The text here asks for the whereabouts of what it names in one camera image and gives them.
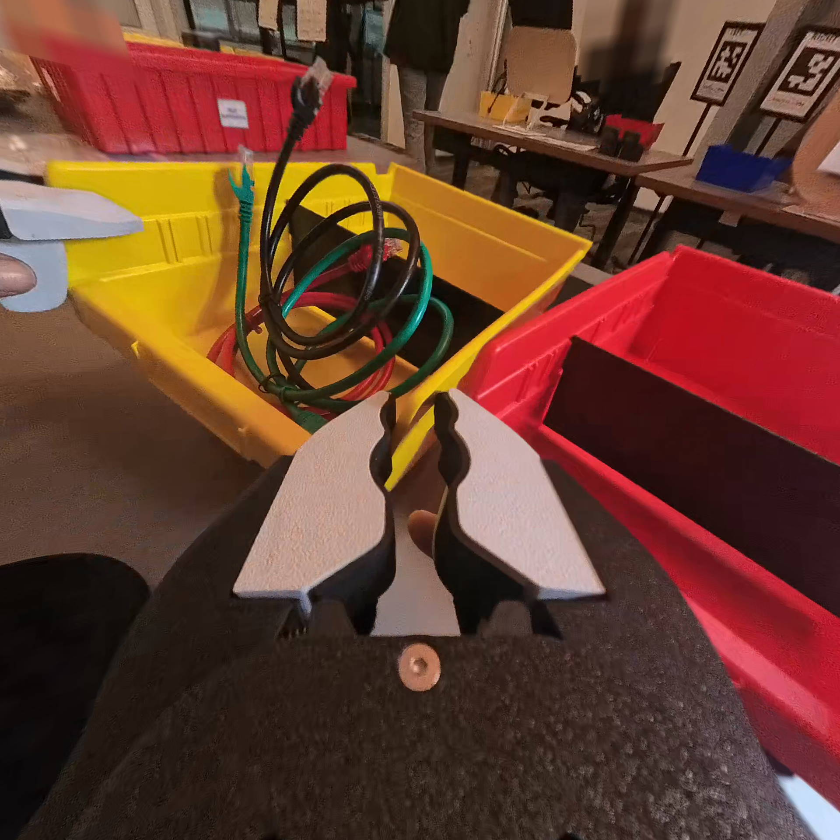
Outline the document stand with black sheet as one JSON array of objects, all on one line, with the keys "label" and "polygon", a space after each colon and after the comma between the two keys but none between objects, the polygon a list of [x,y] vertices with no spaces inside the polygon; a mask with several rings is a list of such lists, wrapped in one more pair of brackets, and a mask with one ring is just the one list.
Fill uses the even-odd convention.
[{"label": "document stand with black sheet", "polygon": [[507,91],[556,106],[571,96],[576,40],[570,29],[512,26],[502,54]]}]

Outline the yellow plastic bin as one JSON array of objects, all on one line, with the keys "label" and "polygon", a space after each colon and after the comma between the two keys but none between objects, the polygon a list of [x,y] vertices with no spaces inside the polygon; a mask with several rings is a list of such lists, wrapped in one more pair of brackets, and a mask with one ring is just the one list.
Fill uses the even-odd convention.
[{"label": "yellow plastic bin", "polygon": [[[484,344],[544,312],[592,244],[472,193],[392,163],[353,165],[380,197],[416,221],[434,276],[501,311],[454,357],[396,401],[392,490],[430,444],[425,403],[459,387]],[[80,320],[126,356],[174,404],[247,460],[270,466],[308,433],[277,409],[237,363],[232,377],[207,359],[234,320],[238,203],[235,162],[72,162],[47,166],[51,186],[106,197],[143,231],[66,247],[69,294]]]}]

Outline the black bin divider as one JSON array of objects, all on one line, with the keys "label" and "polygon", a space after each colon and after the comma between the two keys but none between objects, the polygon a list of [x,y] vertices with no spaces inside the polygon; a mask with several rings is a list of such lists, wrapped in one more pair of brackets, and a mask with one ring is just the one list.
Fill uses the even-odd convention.
[{"label": "black bin divider", "polygon": [[839,615],[839,466],[573,336],[544,426]]},{"label": "black bin divider", "polygon": [[[302,240],[321,221],[321,215],[300,206],[292,215],[288,228],[292,248],[297,249]],[[348,229],[338,224],[331,224],[321,237],[309,246],[303,257],[300,257],[296,264],[298,274],[295,275],[295,279],[302,278],[320,259],[352,236],[353,233]],[[395,285],[404,264],[405,260],[401,255],[389,257],[385,261],[381,269],[379,283],[374,292],[374,300],[384,298],[387,295]],[[344,272],[338,279],[328,281],[323,290],[356,299],[364,284],[365,275],[365,270]],[[452,358],[456,352],[463,349],[469,341],[501,316],[500,309],[491,306],[467,291],[457,288],[437,275],[433,277],[432,296],[444,303],[450,310],[454,321],[453,336],[444,353],[443,361]],[[442,319],[436,307],[430,303],[420,325],[398,356],[416,368],[420,367],[437,346],[442,328]]]}]

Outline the black white marker sign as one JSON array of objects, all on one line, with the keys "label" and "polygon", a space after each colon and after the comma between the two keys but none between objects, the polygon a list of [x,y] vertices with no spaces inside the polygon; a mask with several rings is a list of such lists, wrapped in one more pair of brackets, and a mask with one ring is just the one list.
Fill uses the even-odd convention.
[{"label": "black white marker sign", "polygon": [[690,99],[722,107],[739,79],[765,23],[727,21],[721,27]]},{"label": "black white marker sign", "polygon": [[807,123],[838,78],[839,29],[805,26],[794,38],[758,111],[763,116]]}]

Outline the red plastic bin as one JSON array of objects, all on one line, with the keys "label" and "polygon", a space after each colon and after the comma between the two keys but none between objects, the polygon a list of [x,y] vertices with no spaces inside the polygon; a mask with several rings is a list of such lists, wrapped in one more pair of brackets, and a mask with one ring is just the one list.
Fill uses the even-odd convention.
[{"label": "red plastic bin", "polygon": [[656,558],[762,745],[838,806],[838,616],[544,426],[573,336],[839,466],[838,297],[678,247],[503,333],[461,387]]}]

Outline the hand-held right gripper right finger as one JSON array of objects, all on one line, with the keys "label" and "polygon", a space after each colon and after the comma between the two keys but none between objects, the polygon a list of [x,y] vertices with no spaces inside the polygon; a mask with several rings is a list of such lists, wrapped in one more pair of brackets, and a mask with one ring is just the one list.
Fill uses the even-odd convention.
[{"label": "hand-held right gripper right finger", "polygon": [[537,452],[458,390],[434,399],[438,471],[434,565],[458,630],[478,635],[513,604],[526,632],[552,635],[550,604],[598,601],[606,588]]}]

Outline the person's right hand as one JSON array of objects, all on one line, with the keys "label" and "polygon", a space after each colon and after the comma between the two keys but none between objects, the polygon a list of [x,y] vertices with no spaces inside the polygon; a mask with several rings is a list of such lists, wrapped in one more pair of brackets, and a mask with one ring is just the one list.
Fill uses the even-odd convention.
[{"label": "person's right hand", "polygon": [[413,511],[407,519],[407,532],[414,545],[427,557],[434,557],[437,516],[424,509]]}]

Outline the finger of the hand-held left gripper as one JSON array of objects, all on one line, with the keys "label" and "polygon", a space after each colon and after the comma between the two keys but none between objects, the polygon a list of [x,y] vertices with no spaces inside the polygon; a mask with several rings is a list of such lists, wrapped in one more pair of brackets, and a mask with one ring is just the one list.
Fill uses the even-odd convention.
[{"label": "finger of the hand-held left gripper", "polygon": [[144,230],[129,210],[94,192],[1,182],[1,237],[19,241],[112,238]]},{"label": "finger of the hand-held left gripper", "polygon": [[3,240],[1,254],[15,257],[29,265],[37,279],[32,291],[18,297],[1,299],[3,308],[11,312],[46,312],[65,302],[68,267],[63,244],[58,241]]}]

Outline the red ribbed crate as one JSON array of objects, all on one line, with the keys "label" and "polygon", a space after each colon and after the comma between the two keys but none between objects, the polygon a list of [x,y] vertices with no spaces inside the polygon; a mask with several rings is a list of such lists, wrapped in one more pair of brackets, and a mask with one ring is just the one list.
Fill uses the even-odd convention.
[{"label": "red ribbed crate", "polygon": [[107,154],[278,152],[291,84],[308,70],[249,52],[130,41],[126,59],[33,58],[68,130]]}]

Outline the wooden office table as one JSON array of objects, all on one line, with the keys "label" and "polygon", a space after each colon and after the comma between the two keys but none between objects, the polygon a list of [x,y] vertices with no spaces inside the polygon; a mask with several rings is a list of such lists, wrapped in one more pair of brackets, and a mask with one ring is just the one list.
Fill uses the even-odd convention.
[{"label": "wooden office table", "polygon": [[502,178],[499,202],[511,207],[514,175],[523,182],[530,176],[543,174],[558,192],[554,224],[572,231],[577,217],[573,210],[585,209],[589,189],[601,186],[608,175],[626,180],[616,208],[602,238],[591,252],[591,265],[607,266],[628,216],[634,208],[643,175],[663,172],[692,163],[691,156],[659,150],[644,152],[638,161],[602,154],[593,138],[560,129],[525,130],[514,125],[492,121],[473,112],[446,114],[439,111],[415,110],[415,120],[433,131],[433,148],[451,154],[454,159],[451,184],[466,189],[469,165],[473,162],[490,165]]},{"label": "wooden office table", "polygon": [[640,241],[638,259],[669,250],[677,238],[732,252],[753,266],[806,273],[828,288],[838,271],[838,222],[793,212],[795,200],[775,183],[758,193],[698,181],[688,168],[642,175],[640,186],[670,200]]}]

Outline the small yellow bin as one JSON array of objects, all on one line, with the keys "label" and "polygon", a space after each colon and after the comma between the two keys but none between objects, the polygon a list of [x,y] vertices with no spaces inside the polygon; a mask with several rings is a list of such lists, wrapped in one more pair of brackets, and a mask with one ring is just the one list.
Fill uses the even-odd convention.
[{"label": "small yellow bin", "polygon": [[525,124],[529,121],[532,100],[506,92],[483,91],[479,95],[478,115],[501,124]]}]

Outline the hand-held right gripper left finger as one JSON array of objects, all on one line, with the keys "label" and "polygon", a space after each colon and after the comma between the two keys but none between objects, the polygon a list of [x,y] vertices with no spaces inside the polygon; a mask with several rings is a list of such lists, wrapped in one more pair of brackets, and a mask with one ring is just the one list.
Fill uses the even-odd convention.
[{"label": "hand-held right gripper left finger", "polygon": [[396,401],[378,392],[328,422],[294,454],[233,585],[241,599],[281,599],[312,618],[340,603],[369,634],[396,576],[391,439]]}]

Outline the person's left hand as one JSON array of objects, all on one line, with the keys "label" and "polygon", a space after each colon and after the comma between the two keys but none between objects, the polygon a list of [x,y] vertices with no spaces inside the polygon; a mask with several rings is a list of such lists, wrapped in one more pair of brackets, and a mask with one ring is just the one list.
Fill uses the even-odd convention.
[{"label": "person's left hand", "polygon": [[36,275],[31,267],[10,255],[1,254],[0,275],[1,299],[24,295],[32,291],[37,284]]}]

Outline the blue plastic bin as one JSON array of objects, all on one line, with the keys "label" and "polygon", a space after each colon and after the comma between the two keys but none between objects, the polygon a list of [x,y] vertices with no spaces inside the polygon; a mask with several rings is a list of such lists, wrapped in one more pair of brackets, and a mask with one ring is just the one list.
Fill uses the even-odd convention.
[{"label": "blue plastic bin", "polygon": [[695,179],[733,192],[759,193],[777,182],[792,161],[790,156],[772,158],[713,144],[708,146]]}]

